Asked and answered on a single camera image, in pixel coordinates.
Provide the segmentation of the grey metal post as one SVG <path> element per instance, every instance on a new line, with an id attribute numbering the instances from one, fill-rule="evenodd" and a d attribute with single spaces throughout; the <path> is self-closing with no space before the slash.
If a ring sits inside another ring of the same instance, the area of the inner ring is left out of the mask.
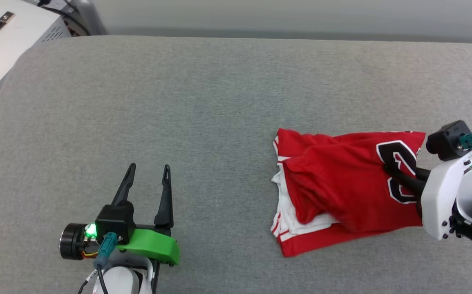
<path id="1" fill-rule="evenodd" d="M 91 35 L 107 35 L 103 22 L 101 22 L 95 0 L 74 0 L 74 3 Z"/>

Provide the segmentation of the red and white basketball jersey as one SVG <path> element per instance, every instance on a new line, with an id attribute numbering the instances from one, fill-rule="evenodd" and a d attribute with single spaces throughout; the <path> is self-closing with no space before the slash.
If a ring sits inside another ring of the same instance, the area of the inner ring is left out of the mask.
<path id="1" fill-rule="evenodd" d="M 418 198 L 385 168 L 416 178 L 426 134 L 417 131 L 301 134 L 280 128 L 271 232 L 284 257 L 422 226 Z"/>

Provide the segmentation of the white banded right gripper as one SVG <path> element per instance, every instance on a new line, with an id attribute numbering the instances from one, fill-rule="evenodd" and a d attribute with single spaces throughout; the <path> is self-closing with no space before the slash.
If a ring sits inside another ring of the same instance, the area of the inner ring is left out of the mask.
<path id="1" fill-rule="evenodd" d="M 424 230 L 434 239 L 443 240 L 450 231 L 449 219 L 465 170 L 471 166 L 472 150 L 432 170 L 417 167 L 414 176 L 385 165 L 390 196 L 396 201 L 421 200 Z"/>

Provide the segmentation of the grey fabric sofa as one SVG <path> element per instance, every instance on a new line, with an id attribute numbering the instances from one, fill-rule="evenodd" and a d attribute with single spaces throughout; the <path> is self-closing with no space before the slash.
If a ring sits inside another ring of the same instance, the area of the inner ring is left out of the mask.
<path id="1" fill-rule="evenodd" d="M 0 294 L 76 294 L 60 257 L 131 163 L 151 224 L 172 169 L 178 266 L 158 294 L 472 294 L 472 242 L 421 228 L 283 258 L 270 233 L 278 128 L 472 129 L 472 44 L 92 36 L 25 52 L 0 90 Z"/>

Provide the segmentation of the white metal equipment box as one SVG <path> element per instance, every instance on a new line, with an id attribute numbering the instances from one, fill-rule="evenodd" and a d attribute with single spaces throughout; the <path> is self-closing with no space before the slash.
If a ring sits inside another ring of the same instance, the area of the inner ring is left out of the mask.
<path id="1" fill-rule="evenodd" d="M 29 48 L 69 37 L 60 15 L 23 0 L 0 0 L 0 89 L 15 62 Z"/>

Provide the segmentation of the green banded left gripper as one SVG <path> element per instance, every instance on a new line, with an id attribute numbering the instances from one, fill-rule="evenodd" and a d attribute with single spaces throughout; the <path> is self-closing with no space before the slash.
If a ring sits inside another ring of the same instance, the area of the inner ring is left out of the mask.
<path id="1" fill-rule="evenodd" d="M 129 190 L 133 186 L 136 164 L 131 163 L 122 179 L 118 191 L 111 202 L 119 205 L 128 199 Z M 155 216 L 156 227 L 173 227 L 172 202 L 172 175 L 170 166 L 165 165 L 162 177 L 162 196 L 159 210 Z M 95 259 L 100 244 L 96 240 L 97 230 L 94 223 L 70 223 L 60 236 L 59 251 L 63 259 Z M 177 265 L 180 262 L 180 248 L 176 240 L 170 236 L 154 231 L 153 229 L 136 228 L 129 244 L 117 244 L 111 253 L 107 266 L 112 265 L 115 259 L 126 258 L 124 264 L 134 264 L 138 256 L 168 265 Z"/>

